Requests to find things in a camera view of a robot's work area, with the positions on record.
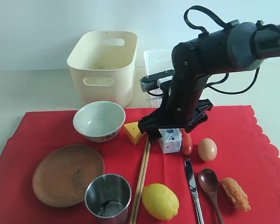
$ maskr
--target wooden chopstick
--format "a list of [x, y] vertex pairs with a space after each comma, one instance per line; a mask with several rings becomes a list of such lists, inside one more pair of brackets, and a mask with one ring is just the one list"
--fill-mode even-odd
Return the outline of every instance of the wooden chopstick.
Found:
[[148, 165], [148, 160], [149, 160], [150, 147], [151, 147], [151, 145], [147, 138], [143, 157], [142, 157], [142, 163], [141, 163], [141, 168], [140, 168], [140, 173], [139, 173], [139, 178], [138, 178], [138, 183], [137, 183], [137, 187], [136, 187], [136, 192], [135, 192], [135, 197], [134, 197], [134, 202], [133, 202], [133, 207], [132, 207], [129, 224], [136, 224], [136, 222], [137, 222], [139, 206], [140, 206], [140, 201], [141, 201], [141, 194], [142, 194], [142, 189], [144, 186], [147, 165]]

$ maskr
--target white table surface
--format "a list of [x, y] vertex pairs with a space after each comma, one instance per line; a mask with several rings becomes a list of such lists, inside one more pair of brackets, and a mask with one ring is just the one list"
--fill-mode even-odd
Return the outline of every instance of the white table surface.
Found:
[[[141, 92], [138, 80], [144, 68], [136, 70], [136, 83], [129, 108], [150, 107], [147, 93]], [[239, 72], [217, 88], [239, 91], [252, 81], [254, 71]], [[211, 77], [219, 80], [223, 75]], [[202, 98], [214, 105], [252, 105], [258, 124], [280, 151], [280, 63], [265, 62], [259, 78], [248, 92], [224, 95], [206, 89]], [[76, 110], [82, 106], [68, 70], [0, 72], [0, 155], [7, 140], [14, 134], [22, 117], [30, 111]]]

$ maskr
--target black robotic arm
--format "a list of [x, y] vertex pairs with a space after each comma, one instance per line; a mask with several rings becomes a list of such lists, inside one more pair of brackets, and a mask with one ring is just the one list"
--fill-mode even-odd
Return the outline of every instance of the black robotic arm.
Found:
[[[204, 27], [195, 26], [188, 20], [189, 10], [198, 10], [222, 27], [209, 33]], [[256, 81], [260, 65], [270, 57], [280, 57], [280, 25], [263, 25], [262, 21], [239, 23], [238, 20], [223, 22], [212, 11], [202, 6], [193, 6], [184, 14], [186, 24], [201, 33], [196, 39], [181, 42], [172, 50], [174, 70], [143, 77], [140, 80], [143, 91], [160, 88], [162, 103], [153, 113], [143, 117], [138, 124], [142, 133], [147, 132], [152, 145], [161, 138], [159, 129], [184, 128], [192, 131], [207, 121], [206, 111], [213, 104], [200, 100], [207, 87], [220, 93], [240, 94], [248, 91]], [[224, 82], [231, 72], [256, 70], [251, 85], [243, 91], [224, 92], [213, 87]], [[223, 80], [207, 83], [210, 76], [226, 73]]]

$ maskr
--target fried chicken nugget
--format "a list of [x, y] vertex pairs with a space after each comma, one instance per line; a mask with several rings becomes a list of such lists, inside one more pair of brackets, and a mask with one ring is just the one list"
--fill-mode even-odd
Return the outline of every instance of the fried chicken nugget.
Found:
[[234, 179], [226, 177], [222, 179], [221, 184], [236, 209], [243, 211], [249, 211], [251, 209], [247, 194]]

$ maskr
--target metal cup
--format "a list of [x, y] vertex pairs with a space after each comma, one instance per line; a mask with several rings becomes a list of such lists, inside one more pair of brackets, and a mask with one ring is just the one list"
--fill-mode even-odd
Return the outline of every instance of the metal cup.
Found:
[[131, 198], [131, 186], [124, 177], [104, 174], [88, 186], [85, 205], [99, 224], [124, 224]]

